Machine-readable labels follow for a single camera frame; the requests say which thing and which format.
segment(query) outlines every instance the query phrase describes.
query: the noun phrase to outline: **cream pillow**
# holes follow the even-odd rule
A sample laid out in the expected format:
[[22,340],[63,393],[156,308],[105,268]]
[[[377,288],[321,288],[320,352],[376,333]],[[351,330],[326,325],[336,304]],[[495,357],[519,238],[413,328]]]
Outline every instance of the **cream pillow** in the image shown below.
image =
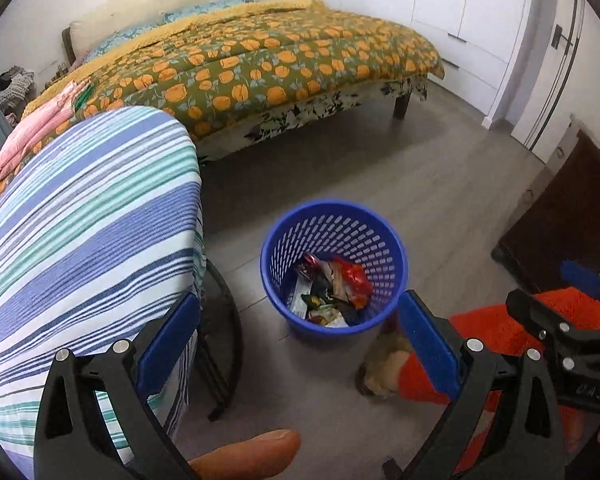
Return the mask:
[[93,50],[114,32],[141,23],[158,22],[166,12],[212,1],[215,0],[109,0],[71,23],[75,57]]

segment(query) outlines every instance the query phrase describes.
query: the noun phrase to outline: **finger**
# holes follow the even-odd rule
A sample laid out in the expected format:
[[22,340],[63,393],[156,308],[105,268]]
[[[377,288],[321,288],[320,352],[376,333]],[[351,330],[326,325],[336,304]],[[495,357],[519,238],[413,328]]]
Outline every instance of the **finger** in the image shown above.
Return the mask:
[[262,480],[282,473],[300,447],[295,430],[277,430],[224,446],[189,462],[202,480]]

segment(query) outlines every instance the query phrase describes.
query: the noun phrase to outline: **blue mesh trash bin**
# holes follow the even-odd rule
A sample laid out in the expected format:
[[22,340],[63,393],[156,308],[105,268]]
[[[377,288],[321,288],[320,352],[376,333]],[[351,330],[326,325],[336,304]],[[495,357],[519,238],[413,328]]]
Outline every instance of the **blue mesh trash bin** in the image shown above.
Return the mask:
[[[374,293],[359,325],[323,327],[289,310],[296,286],[292,266],[305,252],[323,260],[337,255],[364,267]],[[369,330],[392,313],[406,288],[408,263],[400,238],[376,213],[349,202],[320,201],[301,205],[276,223],[260,254],[260,275],[269,300],[292,326],[313,335],[341,336]]]

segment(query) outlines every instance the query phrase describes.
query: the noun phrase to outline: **trash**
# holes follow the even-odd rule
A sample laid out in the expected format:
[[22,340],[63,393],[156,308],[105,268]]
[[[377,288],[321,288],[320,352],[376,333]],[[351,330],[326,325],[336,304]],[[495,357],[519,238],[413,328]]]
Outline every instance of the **trash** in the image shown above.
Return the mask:
[[294,265],[298,276],[290,309],[298,317],[330,328],[355,326],[373,293],[359,264],[338,256],[321,260],[305,253]]
[[374,291],[374,286],[366,278],[365,268],[359,264],[349,263],[336,256],[334,261],[340,264],[342,278],[357,294],[369,295]]
[[309,292],[311,292],[311,281],[304,276],[298,276],[296,290],[294,290],[294,296],[291,299],[290,310],[300,319],[306,317],[307,304],[303,301],[303,298]]

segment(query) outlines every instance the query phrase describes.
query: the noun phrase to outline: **pink cloth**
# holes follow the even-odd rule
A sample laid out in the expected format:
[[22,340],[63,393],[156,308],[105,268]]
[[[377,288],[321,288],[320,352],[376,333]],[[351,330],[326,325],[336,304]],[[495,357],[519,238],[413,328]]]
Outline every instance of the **pink cloth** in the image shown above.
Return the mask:
[[90,50],[88,50],[87,52],[85,52],[84,54],[82,54],[80,57],[77,57],[74,61],[74,63],[71,65],[71,68],[69,69],[69,74],[71,72],[73,72],[76,68],[78,68],[79,66],[81,66],[84,63],[84,60],[86,59],[86,57],[91,53]]
[[16,126],[0,150],[0,181],[20,164],[25,153],[42,137],[72,117],[73,98],[87,84],[88,81],[79,84],[71,81],[56,97],[34,110]]

